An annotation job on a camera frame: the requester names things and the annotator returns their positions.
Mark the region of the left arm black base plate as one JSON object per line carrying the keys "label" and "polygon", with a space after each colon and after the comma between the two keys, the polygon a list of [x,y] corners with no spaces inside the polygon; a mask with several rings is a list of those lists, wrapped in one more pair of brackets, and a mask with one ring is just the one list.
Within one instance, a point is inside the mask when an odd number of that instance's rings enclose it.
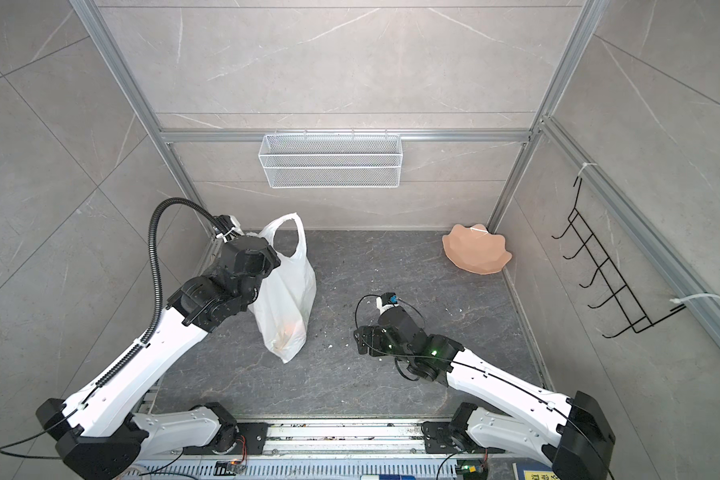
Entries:
{"label": "left arm black base plate", "polygon": [[243,450],[246,455],[262,455],[267,439],[269,424],[265,422],[243,422],[237,425],[238,431],[234,435],[230,446],[226,449],[216,447],[215,443],[202,447],[185,447],[184,455],[237,455],[241,456]]}

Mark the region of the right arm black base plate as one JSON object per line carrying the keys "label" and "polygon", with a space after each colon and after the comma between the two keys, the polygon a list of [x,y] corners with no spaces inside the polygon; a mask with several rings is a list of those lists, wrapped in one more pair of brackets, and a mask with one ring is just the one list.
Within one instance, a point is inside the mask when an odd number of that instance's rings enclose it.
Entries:
{"label": "right arm black base plate", "polygon": [[503,454],[505,450],[495,447],[479,447],[466,436],[453,436],[448,422],[425,421],[420,424],[424,438],[425,452],[428,454]]}

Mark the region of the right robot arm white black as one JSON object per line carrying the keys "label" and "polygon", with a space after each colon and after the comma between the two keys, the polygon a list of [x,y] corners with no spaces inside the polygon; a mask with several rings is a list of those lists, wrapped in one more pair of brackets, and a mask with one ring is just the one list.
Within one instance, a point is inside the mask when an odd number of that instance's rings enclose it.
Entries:
{"label": "right robot arm white black", "polygon": [[396,297],[377,300],[378,321],[356,325],[360,354],[405,362],[401,375],[440,383],[495,407],[464,403],[449,423],[462,451],[500,449],[550,467],[560,479],[610,479],[616,437],[598,401],[523,381],[461,343],[420,328]]}

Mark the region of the white plastic bag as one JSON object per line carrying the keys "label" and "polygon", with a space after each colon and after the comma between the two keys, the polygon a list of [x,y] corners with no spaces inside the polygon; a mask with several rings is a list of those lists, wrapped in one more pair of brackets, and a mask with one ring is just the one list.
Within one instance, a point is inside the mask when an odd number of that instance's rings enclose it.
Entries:
{"label": "white plastic bag", "polygon": [[258,298],[250,305],[265,347],[285,364],[306,343],[317,290],[315,272],[307,257],[306,232],[297,213],[271,221],[259,236],[273,243],[278,229],[289,221],[295,224],[298,234],[295,251],[290,256],[277,254],[280,265],[262,281]]}

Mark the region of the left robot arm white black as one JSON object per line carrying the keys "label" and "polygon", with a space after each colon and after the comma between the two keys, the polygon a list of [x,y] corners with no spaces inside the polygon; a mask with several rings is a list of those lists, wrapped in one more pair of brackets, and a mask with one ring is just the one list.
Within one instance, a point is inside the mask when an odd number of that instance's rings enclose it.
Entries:
{"label": "left robot arm white black", "polygon": [[36,411],[56,441],[62,462],[83,479],[113,479],[137,459],[185,447],[226,453],[236,445],[236,419],[219,403],[148,415],[134,407],[188,350],[227,318],[246,311],[261,283],[280,264],[261,237],[224,243],[200,276],[160,306],[158,324],[110,366],[67,399],[49,399]]}

